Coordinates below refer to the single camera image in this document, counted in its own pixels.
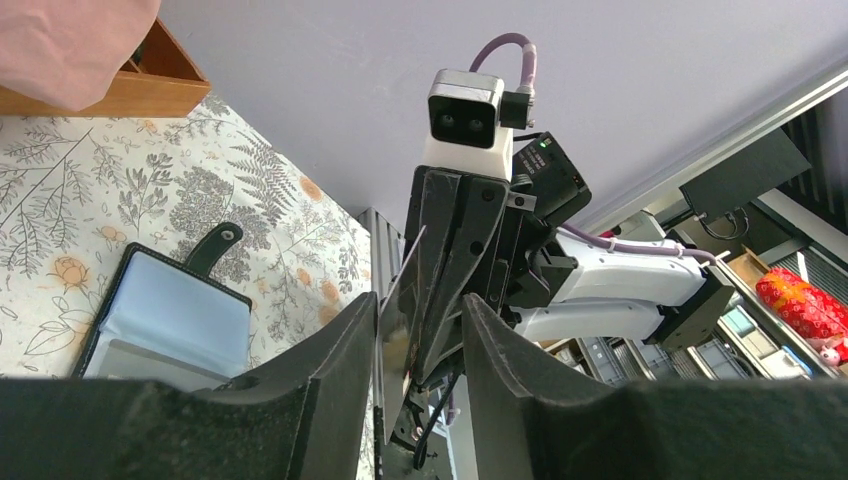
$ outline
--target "white wall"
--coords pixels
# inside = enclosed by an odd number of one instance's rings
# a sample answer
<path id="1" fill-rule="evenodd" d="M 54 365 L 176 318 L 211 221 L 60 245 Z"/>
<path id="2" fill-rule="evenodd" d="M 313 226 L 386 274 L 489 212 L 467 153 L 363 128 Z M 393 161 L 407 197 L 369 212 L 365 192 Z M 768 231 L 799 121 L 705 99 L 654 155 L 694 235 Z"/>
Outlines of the white wall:
<path id="1" fill-rule="evenodd" d="M 582 224 L 848 62 L 845 0 L 166 0 L 161 16 L 215 89 L 326 192 L 401 228 L 433 76 L 467 68 L 500 33 L 538 45 L 537 126 L 594 193 Z M 514 87 L 519 65 L 504 48 L 483 70 Z"/>

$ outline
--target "black wallet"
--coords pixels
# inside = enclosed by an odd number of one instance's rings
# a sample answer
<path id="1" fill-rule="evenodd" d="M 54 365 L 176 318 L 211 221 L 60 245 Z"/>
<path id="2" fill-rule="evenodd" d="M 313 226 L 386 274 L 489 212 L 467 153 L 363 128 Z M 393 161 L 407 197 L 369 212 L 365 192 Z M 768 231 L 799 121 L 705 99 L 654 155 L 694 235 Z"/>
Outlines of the black wallet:
<path id="1" fill-rule="evenodd" d="M 250 299 L 209 278 L 243 232 L 225 222 L 179 263 L 131 243 L 72 376 L 216 388 L 248 369 Z"/>

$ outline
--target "floral pattern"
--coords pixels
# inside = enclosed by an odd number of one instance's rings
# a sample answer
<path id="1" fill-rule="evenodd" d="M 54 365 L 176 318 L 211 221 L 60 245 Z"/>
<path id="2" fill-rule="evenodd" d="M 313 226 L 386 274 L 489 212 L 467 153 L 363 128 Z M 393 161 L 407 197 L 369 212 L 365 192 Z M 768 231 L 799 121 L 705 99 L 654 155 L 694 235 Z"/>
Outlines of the floral pattern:
<path id="1" fill-rule="evenodd" d="M 182 260 L 223 220 L 244 238 L 212 276 L 252 300 L 253 367 L 370 290 L 365 229 L 215 95 L 180 120 L 0 117 L 0 376 L 67 376 L 126 244 Z"/>

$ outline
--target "red bag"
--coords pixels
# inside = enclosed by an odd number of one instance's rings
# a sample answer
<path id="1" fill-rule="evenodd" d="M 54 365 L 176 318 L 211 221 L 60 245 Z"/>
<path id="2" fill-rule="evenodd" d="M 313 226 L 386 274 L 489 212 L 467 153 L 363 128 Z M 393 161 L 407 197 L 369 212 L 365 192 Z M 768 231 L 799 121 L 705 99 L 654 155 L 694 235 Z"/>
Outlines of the red bag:
<path id="1" fill-rule="evenodd" d="M 757 295 L 803 338 L 848 336 L 848 309 L 785 268 L 765 274 Z"/>

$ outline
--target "wooden tray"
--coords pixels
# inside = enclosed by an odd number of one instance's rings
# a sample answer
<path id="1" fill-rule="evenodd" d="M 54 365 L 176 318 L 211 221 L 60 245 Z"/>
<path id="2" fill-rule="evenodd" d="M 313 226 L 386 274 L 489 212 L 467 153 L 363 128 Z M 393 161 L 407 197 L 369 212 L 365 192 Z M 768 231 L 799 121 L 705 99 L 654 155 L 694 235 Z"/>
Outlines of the wooden tray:
<path id="1" fill-rule="evenodd" d="M 158 18 L 141 63 L 127 61 L 106 97 L 73 112 L 0 87 L 0 115 L 40 117 L 185 117 L 209 93 L 209 82 Z"/>

